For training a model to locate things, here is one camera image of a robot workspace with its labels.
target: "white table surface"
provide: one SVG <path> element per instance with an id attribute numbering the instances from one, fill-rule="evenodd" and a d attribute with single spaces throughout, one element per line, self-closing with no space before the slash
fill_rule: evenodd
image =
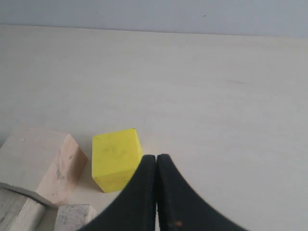
<path id="1" fill-rule="evenodd" d="M 145 154 L 169 153 L 251 231 L 308 229 L 307 101 L 308 40 L 0 26 L 0 144 L 40 126 L 90 156 L 93 135 L 136 128 Z M 89 163 L 70 203 L 101 211 L 117 195 Z"/>

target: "cube face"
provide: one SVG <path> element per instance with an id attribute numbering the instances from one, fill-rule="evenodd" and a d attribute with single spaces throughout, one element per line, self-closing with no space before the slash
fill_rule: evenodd
<path id="1" fill-rule="evenodd" d="M 142 158 L 134 128 L 93 137 L 92 177 L 104 192 L 123 189 Z"/>

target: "yellow cube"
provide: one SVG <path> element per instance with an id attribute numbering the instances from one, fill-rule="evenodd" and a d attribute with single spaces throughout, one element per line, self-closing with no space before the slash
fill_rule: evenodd
<path id="1" fill-rule="evenodd" d="M 105 193 L 123 189 L 142 158 L 134 128 L 94 136 L 92 150 L 92 178 Z"/>

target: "wood grain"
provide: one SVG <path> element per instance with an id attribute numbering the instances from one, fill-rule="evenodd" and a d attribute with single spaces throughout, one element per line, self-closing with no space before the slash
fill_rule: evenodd
<path id="1" fill-rule="evenodd" d="M 64 205 L 87 160 L 69 134 L 20 127 L 0 149 L 0 186 L 46 205 Z"/>
<path id="2" fill-rule="evenodd" d="M 97 215 L 91 205 L 63 205 L 59 207 L 54 231 L 75 231 Z"/>
<path id="3" fill-rule="evenodd" d="M 0 187 L 0 231 L 35 230 L 45 209 L 26 196 Z"/>

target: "wooden block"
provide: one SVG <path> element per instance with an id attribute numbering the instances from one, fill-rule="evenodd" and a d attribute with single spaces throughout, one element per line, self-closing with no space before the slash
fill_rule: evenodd
<path id="1" fill-rule="evenodd" d="M 0 186 L 45 205 L 65 205 L 87 160 L 69 134 L 19 128 L 0 149 Z"/>
<path id="2" fill-rule="evenodd" d="M 92 178 L 105 193 L 123 189 L 142 158 L 134 128 L 94 136 L 92 150 Z"/>
<path id="3" fill-rule="evenodd" d="M 59 207 L 54 231 L 75 231 L 88 224 L 97 215 L 91 205 L 63 205 Z"/>
<path id="4" fill-rule="evenodd" d="M 33 231 L 45 209 L 26 196 L 0 187 L 0 231 Z"/>

